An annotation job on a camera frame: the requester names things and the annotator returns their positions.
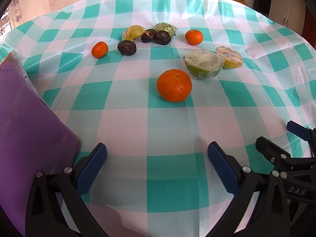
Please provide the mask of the wrapped yellow pomelo half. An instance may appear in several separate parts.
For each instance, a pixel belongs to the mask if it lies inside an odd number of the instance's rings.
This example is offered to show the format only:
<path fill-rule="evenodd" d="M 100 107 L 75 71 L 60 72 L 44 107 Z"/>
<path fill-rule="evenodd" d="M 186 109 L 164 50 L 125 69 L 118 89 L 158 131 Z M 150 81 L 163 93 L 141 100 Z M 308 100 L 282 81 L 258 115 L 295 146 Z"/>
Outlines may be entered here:
<path fill-rule="evenodd" d="M 223 67 L 225 69 L 237 69 L 244 64 L 242 56 L 228 47 L 217 47 L 215 53 L 224 59 Z"/>

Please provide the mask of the small right mandarin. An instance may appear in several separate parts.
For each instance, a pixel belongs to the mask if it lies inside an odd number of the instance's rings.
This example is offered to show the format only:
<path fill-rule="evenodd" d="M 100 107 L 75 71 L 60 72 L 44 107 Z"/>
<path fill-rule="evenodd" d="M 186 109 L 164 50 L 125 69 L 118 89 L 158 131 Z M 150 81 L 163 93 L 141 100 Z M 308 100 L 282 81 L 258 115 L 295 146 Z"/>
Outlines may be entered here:
<path fill-rule="evenodd" d="M 185 33 L 185 40 L 190 45 L 198 45 L 204 40 L 204 36 L 201 31 L 192 29 Z"/>

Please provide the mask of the small left mandarin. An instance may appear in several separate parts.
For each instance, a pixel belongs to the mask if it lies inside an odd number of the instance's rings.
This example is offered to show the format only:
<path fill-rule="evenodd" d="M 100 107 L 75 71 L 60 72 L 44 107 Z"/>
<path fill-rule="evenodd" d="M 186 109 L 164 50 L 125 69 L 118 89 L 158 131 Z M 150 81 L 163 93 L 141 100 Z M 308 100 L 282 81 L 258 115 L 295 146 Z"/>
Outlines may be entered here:
<path fill-rule="evenodd" d="M 98 42 L 91 50 L 92 56 L 97 59 L 104 57 L 107 53 L 108 45 L 103 41 Z"/>

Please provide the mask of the green fruit back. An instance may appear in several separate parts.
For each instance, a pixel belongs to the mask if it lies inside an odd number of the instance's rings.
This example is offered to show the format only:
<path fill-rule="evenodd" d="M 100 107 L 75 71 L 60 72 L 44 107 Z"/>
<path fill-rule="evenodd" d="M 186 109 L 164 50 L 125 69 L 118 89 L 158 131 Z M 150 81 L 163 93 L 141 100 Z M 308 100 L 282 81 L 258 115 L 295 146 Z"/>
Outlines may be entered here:
<path fill-rule="evenodd" d="M 155 32 L 159 31 L 166 31 L 171 37 L 176 35 L 177 28 L 169 23 L 157 23 L 154 27 L 153 30 Z"/>

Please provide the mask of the teal checkered tablecloth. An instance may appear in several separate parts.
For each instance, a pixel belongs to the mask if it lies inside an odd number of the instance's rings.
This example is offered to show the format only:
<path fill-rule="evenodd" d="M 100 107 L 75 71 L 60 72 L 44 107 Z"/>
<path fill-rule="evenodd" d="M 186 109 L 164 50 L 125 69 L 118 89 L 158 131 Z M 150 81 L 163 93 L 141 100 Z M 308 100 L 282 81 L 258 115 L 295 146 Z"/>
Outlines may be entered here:
<path fill-rule="evenodd" d="M 128 27 L 157 23 L 177 28 L 169 44 L 139 37 L 135 54 L 118 51 Z M 190 96 L 170 103 L 156 81 L 169 69 L 186 69 L 191 29 L 204 36 L 200 49 L 229 47 L 244 64 L 192 79 Z M 97 59 L 91 50 L 100 41 L 108 53 Z M 106 145 L 107 161 L 83 200 L 111 236 L 205 236 L 232 199 L 207 158 L 212 141 L 260 173 L 273 168 L 256 150 L 260 136 L 293 157 L 309 156 L 286 124 L 315 126 L 315 49 L 240 3 L 81 0 L 9 32 L 1 56 L 10 51 L 79 137 L 79 157 Z"/>

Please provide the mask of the dark passion fruit right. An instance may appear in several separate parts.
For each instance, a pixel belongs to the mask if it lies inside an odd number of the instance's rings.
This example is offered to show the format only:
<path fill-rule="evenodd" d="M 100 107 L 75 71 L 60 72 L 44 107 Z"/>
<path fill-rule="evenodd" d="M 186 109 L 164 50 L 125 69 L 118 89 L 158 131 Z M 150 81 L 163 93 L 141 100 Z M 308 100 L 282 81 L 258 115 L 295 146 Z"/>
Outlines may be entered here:
<path fill-rule="evenodd" d="M 167 31 L 158 31 L 155 34 L 155 41 L 160 45 L 167 45 L 171 42 L 171 36 Z"/>

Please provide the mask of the large orange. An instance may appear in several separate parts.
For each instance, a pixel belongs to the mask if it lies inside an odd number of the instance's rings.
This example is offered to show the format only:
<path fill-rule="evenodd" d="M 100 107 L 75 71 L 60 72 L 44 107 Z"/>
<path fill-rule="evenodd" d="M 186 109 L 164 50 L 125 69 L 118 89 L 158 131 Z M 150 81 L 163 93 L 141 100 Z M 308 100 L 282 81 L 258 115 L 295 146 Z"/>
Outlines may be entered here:
<path fill-rule="evenodd" d="M 184 71 L 171 69 L 158 77 L 156 90 L 164 100 L 179 103 L 189 97 L 192 91 L 192 81 Z"/>

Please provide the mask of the dark passion fruit front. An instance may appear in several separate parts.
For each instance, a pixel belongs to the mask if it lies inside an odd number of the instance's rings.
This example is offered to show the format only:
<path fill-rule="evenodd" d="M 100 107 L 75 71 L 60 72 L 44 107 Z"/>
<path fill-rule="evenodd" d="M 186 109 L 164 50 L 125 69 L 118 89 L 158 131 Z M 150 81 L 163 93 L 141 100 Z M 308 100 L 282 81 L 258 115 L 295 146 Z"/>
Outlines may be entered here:
<path fill-rule="evenodd" d="M 137 46 L 133 41 L 123 40 L 118 43 L 117 49 L 122 55 L 131 56 L 136 53 Z"/>

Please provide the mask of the floral window curtain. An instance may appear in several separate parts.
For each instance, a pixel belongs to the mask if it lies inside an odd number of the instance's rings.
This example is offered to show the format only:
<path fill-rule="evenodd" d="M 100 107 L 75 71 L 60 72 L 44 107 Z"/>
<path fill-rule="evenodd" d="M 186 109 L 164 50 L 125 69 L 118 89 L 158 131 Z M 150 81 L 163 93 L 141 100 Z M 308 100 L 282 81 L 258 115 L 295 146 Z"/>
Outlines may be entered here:
<path fill-rule="evenodd" d="M 1 17 L 1 41 L 14 28 L 23 23 L 19 0 L 12 0 Z"/>

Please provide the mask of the wrapped green pomelo half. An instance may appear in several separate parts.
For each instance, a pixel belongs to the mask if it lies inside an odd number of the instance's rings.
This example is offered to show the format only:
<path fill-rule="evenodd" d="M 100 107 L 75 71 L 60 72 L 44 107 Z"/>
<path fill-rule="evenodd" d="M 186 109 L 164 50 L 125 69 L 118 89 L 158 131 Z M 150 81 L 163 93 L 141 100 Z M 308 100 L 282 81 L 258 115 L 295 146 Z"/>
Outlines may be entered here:
<path fill-rule="evenodd" d="M 219 55 L 205 49 L 193 50 L 183 57 L 187 70 L 197 79 L 208 79 L 217 76 L 224 64 Z"/>

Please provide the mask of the small mandarin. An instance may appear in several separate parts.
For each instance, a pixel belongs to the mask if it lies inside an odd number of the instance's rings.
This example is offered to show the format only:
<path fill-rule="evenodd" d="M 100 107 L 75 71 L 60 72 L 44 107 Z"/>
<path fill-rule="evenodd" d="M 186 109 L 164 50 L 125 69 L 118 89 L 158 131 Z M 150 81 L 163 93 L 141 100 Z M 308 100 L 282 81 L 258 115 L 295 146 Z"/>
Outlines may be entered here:
<path fill-rule="evenodd" d="M 204 40 L 204 36 L 201 31 L 192 29 L 185 33 L 185 40 L 190 45 L 198 45 Z"/>
<path fill-rule="evenodd" d="M 98 42 L 91 50 L 92 56 L 97 59 L 104 57 L 107 53 L 108 45 L 103 41 Z"/>

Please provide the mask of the purple box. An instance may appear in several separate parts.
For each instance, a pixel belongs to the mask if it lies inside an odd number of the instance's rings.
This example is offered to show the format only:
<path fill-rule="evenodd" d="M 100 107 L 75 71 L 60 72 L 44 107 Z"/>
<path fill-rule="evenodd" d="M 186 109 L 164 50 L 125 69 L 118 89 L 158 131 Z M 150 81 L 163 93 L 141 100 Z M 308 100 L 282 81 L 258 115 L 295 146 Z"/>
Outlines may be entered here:
<path fill-rule="evenodd" d="M 46 105 L 15 51 L 1 61 L 1 206 L 25 234 L 29 191 L 36 172 L 72 165 L 79 138 Z"/>

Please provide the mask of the wrapped yellow fruit half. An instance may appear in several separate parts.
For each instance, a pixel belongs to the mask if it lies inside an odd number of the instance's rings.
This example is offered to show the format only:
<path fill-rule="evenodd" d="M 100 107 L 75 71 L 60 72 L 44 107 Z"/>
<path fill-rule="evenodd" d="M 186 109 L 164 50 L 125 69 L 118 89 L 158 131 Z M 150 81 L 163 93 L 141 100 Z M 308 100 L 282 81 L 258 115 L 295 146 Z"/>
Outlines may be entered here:
<path fill-rule="evenodd" d="M 132 25 L 123 32 L 122 40 L 134 41 L 141 37 L 145 31 L 145 28 L 141 25 Z"/>

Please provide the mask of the dark passion fruit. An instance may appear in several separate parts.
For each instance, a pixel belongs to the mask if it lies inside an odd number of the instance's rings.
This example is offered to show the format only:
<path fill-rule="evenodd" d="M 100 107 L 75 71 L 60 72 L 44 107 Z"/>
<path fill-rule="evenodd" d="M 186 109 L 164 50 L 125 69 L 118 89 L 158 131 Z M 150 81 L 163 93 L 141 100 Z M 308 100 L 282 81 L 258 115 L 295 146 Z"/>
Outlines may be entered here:
<path fill-rule="evenodd" d="M 153 29 L 147 29 L 141 36 L 141 41 L 143 43 L 149 43 L 155 39 L 156 32 Z"/>
<path fill-rule="evenodd" d="M 160 45 L 167 45 L 171 42 L 171 36 L 167 31 L 158 31 L 155 34 L 155 41 Z"/>
<path fill-rule="evenodd" d="M 136 53 L 137 46 L 133 41 L 123 40 L 118 43 L 117 49 L 122 55 L 131 56 Z"/>

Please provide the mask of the dark passion fruit middle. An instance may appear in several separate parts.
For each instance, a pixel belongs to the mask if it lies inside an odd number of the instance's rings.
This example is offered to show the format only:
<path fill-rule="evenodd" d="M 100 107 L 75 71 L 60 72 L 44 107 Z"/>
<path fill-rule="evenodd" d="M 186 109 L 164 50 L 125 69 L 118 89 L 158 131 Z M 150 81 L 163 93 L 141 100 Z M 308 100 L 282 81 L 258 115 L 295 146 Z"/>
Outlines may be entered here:
<path fill-rule="evenodd" d="M 141 41 L 143 43 L 149 43 L 155 39 L 156 32 L 153 29 L 147 29 L 141 36 Z"/>

